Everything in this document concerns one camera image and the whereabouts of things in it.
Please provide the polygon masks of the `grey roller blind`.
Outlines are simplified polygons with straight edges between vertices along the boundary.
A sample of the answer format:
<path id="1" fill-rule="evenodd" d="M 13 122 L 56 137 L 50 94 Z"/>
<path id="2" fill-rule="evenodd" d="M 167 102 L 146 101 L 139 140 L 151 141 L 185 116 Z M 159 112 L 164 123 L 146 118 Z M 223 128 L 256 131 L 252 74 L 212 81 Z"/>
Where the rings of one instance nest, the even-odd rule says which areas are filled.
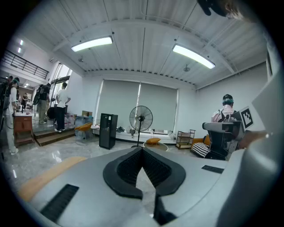
<path id="1" fill-rule="evenodd" d="M 99 120 L 101 114 L 117 115 L 117 127 L 127 129 L 130 113 L 137 105 L 139 85 L 138 82 L 104 80 L 96 119 Z"/>
<path id="2" fill-rule="evenodd" d="M 146 106 L 153 115 L 150 129 L 155 131 L 174 129 L 177 90 L 151 84 L 140 85 L 139 105 Z"/>

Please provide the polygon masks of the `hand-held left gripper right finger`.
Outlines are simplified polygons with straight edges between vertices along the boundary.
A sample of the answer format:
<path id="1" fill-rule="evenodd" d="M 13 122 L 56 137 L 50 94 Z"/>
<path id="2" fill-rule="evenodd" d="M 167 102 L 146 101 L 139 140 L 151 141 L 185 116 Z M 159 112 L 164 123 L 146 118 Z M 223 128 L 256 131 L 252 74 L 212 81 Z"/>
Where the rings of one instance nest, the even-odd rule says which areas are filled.
<path id="1" fill-rule="evenodd" d="M 156 189 L 161 226 L 216 226 L 224 197 L 209 199 L 227 161 L 143 148 L 143 168 Z"/>

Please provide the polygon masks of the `black metal railing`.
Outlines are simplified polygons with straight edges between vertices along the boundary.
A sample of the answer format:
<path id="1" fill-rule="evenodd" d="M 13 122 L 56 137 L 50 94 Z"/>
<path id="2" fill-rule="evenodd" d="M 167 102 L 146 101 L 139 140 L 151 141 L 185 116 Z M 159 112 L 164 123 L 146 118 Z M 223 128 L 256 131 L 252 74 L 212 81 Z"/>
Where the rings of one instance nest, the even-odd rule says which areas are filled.
<path id="1" fill-rule="evenodd" d="M 1 58 L 1 61 L 7 63 L 8 65 L 18 68 L 22 71 L 31 73 L 32 75 L 46 79 L 49 71 L 31 63 L 30 61 L 25 60 L 24 58 L 13 54 L 11 51 L 6 50 Z"/>

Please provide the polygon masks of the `black standing fan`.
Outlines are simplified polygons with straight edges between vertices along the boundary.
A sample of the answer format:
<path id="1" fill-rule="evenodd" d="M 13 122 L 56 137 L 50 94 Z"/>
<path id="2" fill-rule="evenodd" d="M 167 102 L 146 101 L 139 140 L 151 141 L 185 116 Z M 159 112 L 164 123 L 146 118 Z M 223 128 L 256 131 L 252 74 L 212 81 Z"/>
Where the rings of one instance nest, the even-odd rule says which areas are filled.
<path id="1" fill-rule="evenodd" d="M 153 122 L 153 114 L 146 106 L 134 107 L 129 116 L 131 127 L 138 132 L 137 144 L 133 147 L 139 147 L 140 133 L 150 128 Z"/>

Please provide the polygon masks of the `black backpack rig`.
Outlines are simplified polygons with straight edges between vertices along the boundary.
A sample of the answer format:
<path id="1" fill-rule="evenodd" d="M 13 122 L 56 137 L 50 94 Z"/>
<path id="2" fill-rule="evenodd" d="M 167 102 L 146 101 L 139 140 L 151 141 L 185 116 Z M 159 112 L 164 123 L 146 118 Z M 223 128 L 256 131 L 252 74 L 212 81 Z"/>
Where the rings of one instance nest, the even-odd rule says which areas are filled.
<path id="1" fill-rule="evenodd" d="M 9 83 L 4 82 L 0 84 L 0 111 L 4 111 L 9 106 Z"/>

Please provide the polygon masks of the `striped cushion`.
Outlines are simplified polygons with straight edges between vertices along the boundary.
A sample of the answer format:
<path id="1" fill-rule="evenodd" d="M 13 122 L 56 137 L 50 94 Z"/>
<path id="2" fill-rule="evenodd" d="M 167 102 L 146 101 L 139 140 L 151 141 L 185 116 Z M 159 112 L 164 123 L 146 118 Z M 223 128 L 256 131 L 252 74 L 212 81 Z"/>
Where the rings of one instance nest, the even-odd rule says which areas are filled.
<path id="1" fill-rule="evenodd" d="M 204 144 L 203 142 L 197 142 L 192 145 L 191 151 L 195 154 L 205 158 L 206 155 L 210 152 L 210 146 Z"/>

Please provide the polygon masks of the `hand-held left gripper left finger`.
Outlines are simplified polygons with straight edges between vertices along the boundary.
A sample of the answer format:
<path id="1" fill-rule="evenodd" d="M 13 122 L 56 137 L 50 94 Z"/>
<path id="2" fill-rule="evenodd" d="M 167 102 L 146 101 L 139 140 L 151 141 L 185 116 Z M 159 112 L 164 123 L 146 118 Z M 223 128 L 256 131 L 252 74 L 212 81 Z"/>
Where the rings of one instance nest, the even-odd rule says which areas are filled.
<path id="1" fill-rule="evenodd" d="M 133 151 L 115 151 L 76 163 L 46 184 L 30 204 L 41 211 L 66 184 L 79 189 L 56 221 L 62 227 L 153 227 L 141 200 L 117 195 L 105 183 L 107 163 Z"/>

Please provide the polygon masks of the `small wooden shelf rack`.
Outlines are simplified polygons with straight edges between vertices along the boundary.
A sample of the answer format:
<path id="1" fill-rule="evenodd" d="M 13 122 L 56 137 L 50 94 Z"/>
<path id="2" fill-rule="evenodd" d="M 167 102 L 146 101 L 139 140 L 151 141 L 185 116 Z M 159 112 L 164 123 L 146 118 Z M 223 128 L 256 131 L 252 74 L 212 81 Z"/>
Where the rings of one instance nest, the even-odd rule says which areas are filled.
<path id="1" fill-rule="evenodd" d="M 178 149 L 191 149 L 195 132 L 193 129 L 190 129 L 188 132 L 178 131 L 176 147 Z"/>

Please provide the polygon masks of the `wooden cabinet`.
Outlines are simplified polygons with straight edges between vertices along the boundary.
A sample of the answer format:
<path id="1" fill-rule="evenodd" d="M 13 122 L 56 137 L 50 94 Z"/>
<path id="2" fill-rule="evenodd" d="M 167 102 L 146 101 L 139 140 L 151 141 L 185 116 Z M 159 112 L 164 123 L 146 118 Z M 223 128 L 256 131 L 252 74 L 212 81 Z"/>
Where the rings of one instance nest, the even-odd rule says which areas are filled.
<path id="1" fill-rule="evenodd" d="M 34 143 L 32 115 L 17 114 L 14 117 L 14 138 L 16 145 Z"/>

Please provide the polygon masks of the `wooden steps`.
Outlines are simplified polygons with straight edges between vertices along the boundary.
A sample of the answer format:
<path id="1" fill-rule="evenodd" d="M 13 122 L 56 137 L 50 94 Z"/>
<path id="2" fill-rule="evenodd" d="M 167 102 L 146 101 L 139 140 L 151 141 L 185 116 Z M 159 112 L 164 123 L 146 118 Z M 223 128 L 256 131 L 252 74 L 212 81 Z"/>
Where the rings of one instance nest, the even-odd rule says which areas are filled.
<path id="1" fill-rule="evenodd" d="M 42 147 L 75 136 L 74 129 L 66 129 L 61 133 L 52 131 L 39 131 L 33 133 L 37 144 Z"/>

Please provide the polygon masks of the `long ceiling light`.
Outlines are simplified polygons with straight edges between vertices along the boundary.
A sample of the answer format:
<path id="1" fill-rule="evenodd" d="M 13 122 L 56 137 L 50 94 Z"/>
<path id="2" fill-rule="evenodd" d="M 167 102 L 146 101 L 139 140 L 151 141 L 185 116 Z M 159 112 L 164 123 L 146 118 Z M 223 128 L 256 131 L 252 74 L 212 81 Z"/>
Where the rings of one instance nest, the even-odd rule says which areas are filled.
<path id="1" fill-rule="evenodd" d="M 213 69 L 216 66 L 212 61 L 208 60 L 207 58 L 205 58 L 201 54 L 199 54 L 199 53 L 197 53 L 197 52 L 195 52 L 191 49 L 177 45 L 177 44 L 174 45 L 173 52 L 181 54 L 181 55 L 183 55 L 187 58 L 190 58 L 190 59 L 202 64 L 203 66 L 205 66 L 209 69 Z"/>
<path id="2" fill-rule="evenodd" d="M 102 38 L 92 39 L 77 45 L 74 45 L 71 47 L 71 49 L 74 52 L 78 52 L 84 49 L 96 47 L 96 46 L 102 46 L 102 45 L 109 45 L 113 43 L 113 39 L 111 36 L 106 36 Z"/>

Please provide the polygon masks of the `black monitor screen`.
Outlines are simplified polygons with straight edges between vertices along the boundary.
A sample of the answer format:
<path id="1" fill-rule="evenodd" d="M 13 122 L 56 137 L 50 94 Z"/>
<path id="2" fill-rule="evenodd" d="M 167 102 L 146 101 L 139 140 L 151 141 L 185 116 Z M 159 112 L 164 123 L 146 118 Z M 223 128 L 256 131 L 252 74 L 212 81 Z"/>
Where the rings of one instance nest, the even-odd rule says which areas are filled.
<path id="1" fill-rule="evenodd" d="M 118 115 L 101 113 L 99 129 L 99 146 L 112 149 L 116 142 Z"/>

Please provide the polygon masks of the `orange chair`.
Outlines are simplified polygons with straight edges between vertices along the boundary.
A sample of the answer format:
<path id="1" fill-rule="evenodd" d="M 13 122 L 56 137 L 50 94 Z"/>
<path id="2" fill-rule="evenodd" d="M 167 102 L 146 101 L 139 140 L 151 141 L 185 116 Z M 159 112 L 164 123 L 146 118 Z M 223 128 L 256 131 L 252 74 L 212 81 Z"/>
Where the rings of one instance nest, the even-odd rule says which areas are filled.
<path id="1" fill-rule="evenodd" d="M 75 143 L 81 146 L 86 146 L 87 141 L 91 138 L 92 123 L 88 122 L 75 128 Z"/>

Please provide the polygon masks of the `orange sofa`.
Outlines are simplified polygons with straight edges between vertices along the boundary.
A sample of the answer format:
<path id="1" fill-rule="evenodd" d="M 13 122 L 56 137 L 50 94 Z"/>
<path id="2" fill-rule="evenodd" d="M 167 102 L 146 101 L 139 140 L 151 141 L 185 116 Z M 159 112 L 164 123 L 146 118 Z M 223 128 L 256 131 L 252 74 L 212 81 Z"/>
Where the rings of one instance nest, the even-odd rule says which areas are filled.
<path id="1" fill-rule="evenodd" d="M 203 137 L 203 138 L 195 138 L 195 139 L 193 139 L 192 145 L 194 143 L 197 143 L 197 142 L 203 142 L 204 144 L 209 145 L 209 146 L 211 144 L 211 141 L 210 141 L 210 138 L 209 138 L 208 134 L 205 137 Z"/>

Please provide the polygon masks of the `person's right forearm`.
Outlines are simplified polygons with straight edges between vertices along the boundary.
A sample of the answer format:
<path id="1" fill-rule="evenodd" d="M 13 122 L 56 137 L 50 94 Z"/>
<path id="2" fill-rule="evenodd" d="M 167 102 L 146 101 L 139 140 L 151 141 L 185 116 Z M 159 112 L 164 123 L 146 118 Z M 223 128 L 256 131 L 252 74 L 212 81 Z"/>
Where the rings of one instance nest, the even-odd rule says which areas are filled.
<path id="1" fill-rule="evenodd" d="M 252 142 L 255 140 L 261 139 L 266 137 L 267 132 L 262 130 L 262 131 L 251 131 L 251 130 L 246 130 L 244 136 L 239 142 L 238 148 L 239 149 L 245 149 L 247 148 Z"/>

